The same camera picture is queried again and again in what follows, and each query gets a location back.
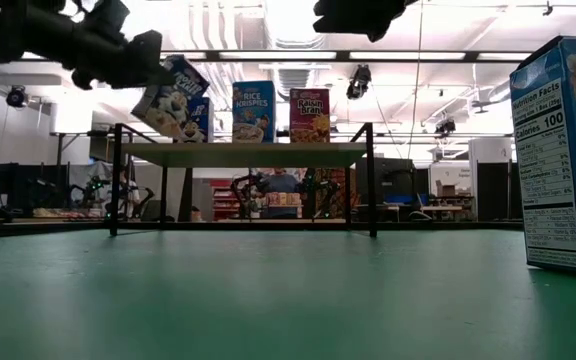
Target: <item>security camera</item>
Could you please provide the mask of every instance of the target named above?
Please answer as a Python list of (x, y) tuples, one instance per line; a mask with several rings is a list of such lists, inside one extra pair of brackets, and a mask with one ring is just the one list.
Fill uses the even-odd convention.
[(444, 138), (450, 135), (451, 133), (455, 132), (456, 130), (457, 126), (455, 125), (455, 121), (452, 118), (449, 118), (437, 124), (435, 134), (438, 134), (439, 137)]
[(23, 109), (28, 106), (26, 88), (21, 85), (13, 85), (12, 89), (10, 89), (10, 92), (6, 96), (6, 104), (17, 109)]
[(372, 81), (372, 74), (370, 73), (370, 68), (368, 65), (359, 65), (355, 74), (350, 79), (350, 85), (348, 86), (348, 91), (346, 91), (346, 96), (348, 100), (361, 99), (366, 91), (368, 91), (368, 84)]

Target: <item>frosted flakes cereal box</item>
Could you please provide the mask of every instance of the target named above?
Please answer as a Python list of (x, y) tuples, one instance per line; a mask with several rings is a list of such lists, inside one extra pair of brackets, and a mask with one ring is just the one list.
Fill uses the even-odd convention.
[(576, 270), (576, 37), (510, 77), (528, 263)]
[(163, 66), (174, 74), (175, 85), (147, 87), (132, 114), (161, 135), (183, 141), (188, 101), (200, 99), (210, 84), (183, 56), (169, 56)]
[(290, 142), (330, 142), (328, 89), (290, 90)]
[(186, 121), (181, 123), (181, 142), (206, 143), (213, 141), (214, 110), (209, 98), (188, 102)]
[(272, 81), (233, 84), (232, 142), (275, 142), (275, 86)]

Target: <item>person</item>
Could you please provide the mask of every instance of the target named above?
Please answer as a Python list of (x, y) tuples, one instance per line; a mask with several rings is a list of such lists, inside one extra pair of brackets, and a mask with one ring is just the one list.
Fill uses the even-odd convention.
[[(296, 193), (297, 185), (299, 182), (297, 179), (286, 173), (284, 168), (275, 168), (273, 175), (268, 177), (268, 184), (264, 192), (272, 193)], [(268, 218), (271, 219), (296, 219), (297, 218), (297, 208), (296, 207), (270, 207), (267, 212)]]
[(135, 206), (139, 205), (139, 190), (137, 190), (137, 183), (133, 180), (128, 181), (128, 168), (122, 167), (121, 173), (119, 174), (119, 191), (121, 192), (120, 202), (119, 202), (119, 212), (124, 211), (126, 208), (126, 202), (128, 205), (128, 218), (132, 217), (132, 211)]

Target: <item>shelf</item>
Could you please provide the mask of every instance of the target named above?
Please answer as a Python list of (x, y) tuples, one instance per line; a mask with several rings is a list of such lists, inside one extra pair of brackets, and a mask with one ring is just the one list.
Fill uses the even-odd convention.
[(363, 143), (123, 144), (123, 151), (170, 168), (345, 168), (366, 153)]

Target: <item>raisin bran cereal box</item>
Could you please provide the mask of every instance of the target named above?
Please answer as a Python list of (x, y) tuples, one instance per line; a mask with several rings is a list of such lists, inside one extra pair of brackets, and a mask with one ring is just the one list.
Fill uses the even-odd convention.
[(210, 84), (183, 56), (169, 56), (163, 66), (173, 73), (175, 84), (147, 87), (132, 114), (161, 135), (183, 141), (188, 101), (201, 98)]
[(576, 270), (576, 37), (510, 77), (528, 264)]
[(206, 143), (213, 140), (214, 110), (209, 98), (188, 102), (188, 118), (181, 124), (181, 142)]
[(330, 142), (328, 89), (290, 90), (290, 142)]
[(233, 84), (232, 142), (275, 142), (275, 85), (272, 81)]

